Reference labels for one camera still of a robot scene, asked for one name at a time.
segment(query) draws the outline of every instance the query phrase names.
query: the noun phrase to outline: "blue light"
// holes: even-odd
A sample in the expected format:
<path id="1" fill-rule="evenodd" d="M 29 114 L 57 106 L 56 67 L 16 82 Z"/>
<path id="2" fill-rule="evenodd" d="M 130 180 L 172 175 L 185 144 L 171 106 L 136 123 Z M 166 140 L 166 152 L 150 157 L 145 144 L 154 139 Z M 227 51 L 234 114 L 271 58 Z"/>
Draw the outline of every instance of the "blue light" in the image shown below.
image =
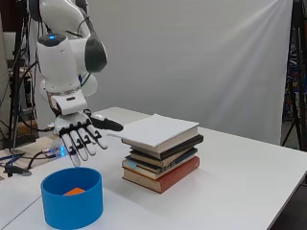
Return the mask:
<path id="1" fill-rule="evenodd" d="M 60 147 L 60 155 L 65 156 L 65 148 L 64 147 Z"/>

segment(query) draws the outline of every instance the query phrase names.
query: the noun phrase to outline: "floor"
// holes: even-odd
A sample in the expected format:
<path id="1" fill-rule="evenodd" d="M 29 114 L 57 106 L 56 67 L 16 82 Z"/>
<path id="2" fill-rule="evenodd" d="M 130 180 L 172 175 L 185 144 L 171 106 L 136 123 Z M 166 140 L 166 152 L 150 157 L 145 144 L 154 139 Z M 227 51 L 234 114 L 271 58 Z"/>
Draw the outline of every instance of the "floor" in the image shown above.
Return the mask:
<path id="1" fill-rule="evenodd" d="M 284 140 L 291 123 L 282 126 L 281 142 Z M 286 147 L 298 149 L 295 128 L 293 129 Z M 307 229 L 307 187 L 299 186 L 285 209 L 272 226 L 271 230 L 306 230 Z"/>

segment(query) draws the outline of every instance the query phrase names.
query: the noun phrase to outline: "white table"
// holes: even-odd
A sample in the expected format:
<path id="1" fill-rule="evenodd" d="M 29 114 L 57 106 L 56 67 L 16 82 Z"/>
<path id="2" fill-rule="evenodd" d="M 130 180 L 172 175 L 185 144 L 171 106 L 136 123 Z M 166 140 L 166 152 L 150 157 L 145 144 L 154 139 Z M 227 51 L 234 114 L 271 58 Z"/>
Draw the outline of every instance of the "white table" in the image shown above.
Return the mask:
<path id="1" fill-rule="evenodd" d="M 99 113 L 122 124 L 147 117 L 116 107 Z M 307 154 L 206 128 L 200 133 L 200 168 L 163 195 L 121 178 L 129 147 L 109 137 L 108 150 L 83 162 L 102 173 L 105 193 L 102 217 L 85 229 L 269 228 L 304 176 Z M 71 166 L 64 157 L 33 169 L 30 177 L 1 181 L 0 229 L 12 219 L 5 230 L 51 229 L 44 220 L 39 185 L 46 175 Z"/>

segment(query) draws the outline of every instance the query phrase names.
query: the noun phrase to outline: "robot finger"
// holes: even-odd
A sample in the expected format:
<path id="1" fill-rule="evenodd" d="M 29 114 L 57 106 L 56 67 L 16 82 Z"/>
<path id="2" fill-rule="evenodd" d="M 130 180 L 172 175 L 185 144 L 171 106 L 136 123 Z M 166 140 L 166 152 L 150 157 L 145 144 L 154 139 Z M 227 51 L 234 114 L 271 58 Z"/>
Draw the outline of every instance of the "robot finger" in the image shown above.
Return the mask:
<path id="1" fill-rule="evenodd" d="M 81 162 L 79 159 L 79 156 L 75 150 L 75 147 L 73 146 L 70 136 L 68 134 L 64 134 L 61 136 L 61 139 L 63 140 L 64 145 L 66 146 L 66 149 L 68 151 L 69 157 L 71 161 L 73 162 L 75 167 L 79 167 Z"/>
<path id="2" fill-rule="evenodd" d="M 77 152 L 79 153 L 80 158 L 83 161 L 88 160 L 88 155 L 87 152 L 85 150 L 85 146 L 83 144 L 82 139 L 80 138 L 80 136 L 78 135 L 78 132 L 75 130 L 72 130 L 70 132 L 70 137 L 73 140 L 73 143 L 75 144 L 75 149 L 77 150 Z"/>
<path id="3" fill-rule="evenodd" d="M 96 150 L 95 147 L 93 145 L 93 143 L 90 140 L 90 137 L 88 136 L 88 133 L 84 130 L 84 128 L 79 128 L 78 129 L 78 134 L 81 137 L 81 139 L 83 140 L 83 143 L 88 151 L 88 154 L 90 155 L 95 155 L 96 154 Z"/>
<path id="4" fill-rule="evenodd" d="M 104 140 L 101 133 L 93 126 L 89 125 L 87 126 L 88 133 L 91 135 L 91 137 L 98 143 L 98 145 L 106 150 L 107 149 L 107 143 L 106 140 Z"/>

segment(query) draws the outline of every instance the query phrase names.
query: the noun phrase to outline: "white book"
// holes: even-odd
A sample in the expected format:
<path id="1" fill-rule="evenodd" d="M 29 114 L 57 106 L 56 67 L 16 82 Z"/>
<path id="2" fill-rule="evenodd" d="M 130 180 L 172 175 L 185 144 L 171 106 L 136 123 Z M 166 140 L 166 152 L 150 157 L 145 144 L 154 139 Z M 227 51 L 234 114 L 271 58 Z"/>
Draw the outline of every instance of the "white book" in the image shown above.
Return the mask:
<path id="1" fill-rule="evenodd" d="M 198 126 L 199 123 L 154 114 L 109 135 L 122 138 L 128 145 L 161 153 L 197 136 Z"/>

